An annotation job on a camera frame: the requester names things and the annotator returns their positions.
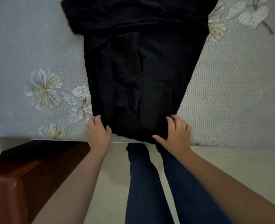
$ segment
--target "forearm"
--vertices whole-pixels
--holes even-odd
[[[82,224],[105,154],[91,150],[35,218],[33,224]]]
[[[177,156],[234,223],[275,223],[275,206],[192,150]]]

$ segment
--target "brown wooden furniture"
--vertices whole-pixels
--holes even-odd
[[[0,155],[0,224],[30,224],[89,152],[87,142],[31,141]]]

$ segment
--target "leg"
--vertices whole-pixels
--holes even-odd
[[[128,144],[130,187],[126,208],[126,224],[172,224],[157,169],[150,161],[144,144]]]
[[[232,223],[188,169],[164,147],[156,147],[163,159],[180,223]]]

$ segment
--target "pants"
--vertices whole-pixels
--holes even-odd
[[[125,224],[172,224],[158,171],[144,144],[128,144],[130,188]],[[180,224],[232,223],[199,181],[165,148],[157,146]]]

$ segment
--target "black fabric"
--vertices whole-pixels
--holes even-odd
[[[209,33],[218,0],[63,0],[84,35],[93,115],[113,133],[155,143],[167,136]]]

